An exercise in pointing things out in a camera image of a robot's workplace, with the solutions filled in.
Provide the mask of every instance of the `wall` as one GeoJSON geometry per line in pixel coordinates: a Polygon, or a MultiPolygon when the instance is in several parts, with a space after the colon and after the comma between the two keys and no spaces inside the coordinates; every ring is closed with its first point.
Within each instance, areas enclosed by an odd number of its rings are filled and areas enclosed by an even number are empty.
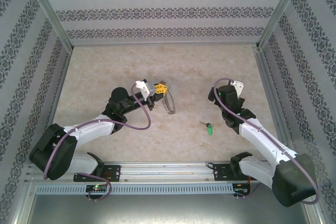
{"type": "Polygon", "coordinates": [[[264,47],[298,152],[314,162],[321,206],[336,222],[336,0],[291,0],[264,47]]]}
{"type": "Polygon", "coordinates": [[[279,0],[50,0],[74,45],[257,42],[279,0]]]}
{"type": "Polygon", "coordinates": [[[6,223],[69,54],[37,0],[0,0],[0,27],[0,223],[6,223]]]}

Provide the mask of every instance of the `yellow part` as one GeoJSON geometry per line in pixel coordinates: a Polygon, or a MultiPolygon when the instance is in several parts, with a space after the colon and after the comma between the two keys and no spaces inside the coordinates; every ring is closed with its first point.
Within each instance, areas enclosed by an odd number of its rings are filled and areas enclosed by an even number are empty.
{"type": "Polygon", "coordinates": [[[155,88],[156,88],[155,93],[157,93],[157,94],[163,93],[164,95],[166,95],[166,92],[168,90],[168,87],[166,85],[161,84],[161,83],[156,84],[155,88]]]}

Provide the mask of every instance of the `green object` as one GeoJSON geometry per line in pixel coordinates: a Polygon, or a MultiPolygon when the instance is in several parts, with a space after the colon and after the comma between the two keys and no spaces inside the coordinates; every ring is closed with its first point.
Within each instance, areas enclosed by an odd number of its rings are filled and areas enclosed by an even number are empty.
{"type": "Polygon", "coordinates": [[[207,128],[208,128],[208,135],[211,136],[213,133],[212,125],[210,124],[207,128]]]}

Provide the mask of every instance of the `marble floor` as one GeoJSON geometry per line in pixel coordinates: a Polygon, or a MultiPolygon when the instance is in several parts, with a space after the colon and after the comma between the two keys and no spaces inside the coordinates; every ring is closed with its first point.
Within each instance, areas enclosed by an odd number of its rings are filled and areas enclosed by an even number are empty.
{"type": "MultiPolygon", "coordinates": [[[[137,80],[165,80],[175,100],[175,115],[168,115],[159,101],[150,112],[152,126],[148,130],[124,127],[84,144],[77,152],[93,152],[104,161],[121,162],[228,161],[244,151],[262,158],[247,140],[225,125],[220,109],[207,99],[214,82],[222,77],[245,84],[241,95],[246,99],[245,107],[275,135],[248,45],[75,47],[54,122],[67,126],[88,121],[104,110],[114,88],[125,87],[130,93],[137,80]],[[212,136],[200,121],[213,124],[212,136]]],[[[131,125],[147,125],[141,109],[127,118],[131,125]]]]}

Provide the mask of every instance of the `robotic arm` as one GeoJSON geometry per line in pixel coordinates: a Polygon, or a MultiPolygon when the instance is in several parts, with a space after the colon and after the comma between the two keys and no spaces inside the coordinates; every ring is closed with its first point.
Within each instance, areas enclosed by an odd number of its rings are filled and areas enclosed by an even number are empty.
{"type": "Polygon", "coordinates": [[[226,125],[249,140],[268,162],[262,162],[250,153],[244,152],[231,158],[232,173],[251,176],[262,182],[272,189],[278,201],[286,207],[316,194],[313,184],[295,164],[298,162],[316,184],[311,158],[307,154],[298,155],[283,145],[262,126],[251,111],[242,108],[245,101],[240,98],[243,87],[242,82],[230,81],[228,85],[216,90],[212,88],[208,99],[220,107],[226,125]],[[221,106],[215,92],[222,104],[233,113],[221,106]]]}
{"type": "MultiPolygon", "coordinates": [[[[154,103],[162,99],[167,91],[167,86],[161,83],[151,84],[146,80],[137,81],[136,87],[140,89],[135,96],[142,105],[147,105],[151,111],[154,103]]],[[[61,143],[52,158],[48,170],[51,180],[58,179],[65,172],[86,173],[100,176],[103,162],[92,153],[75,154],[75,150],[82,144],[92,141],[100,136],[114,134],[123,125],[113,123],[111,120],[125,124],[125,114],[140,108],[139,103],[132,95],[128,95],[125,88],[115,88],[106,105],[105,110],[93,120],[73,126],[60,127],[58,124],[50,125],[29,155],[29,159],[42,171],[47,167],[55,145],[66,134],[71,132],[61,143]]]]}

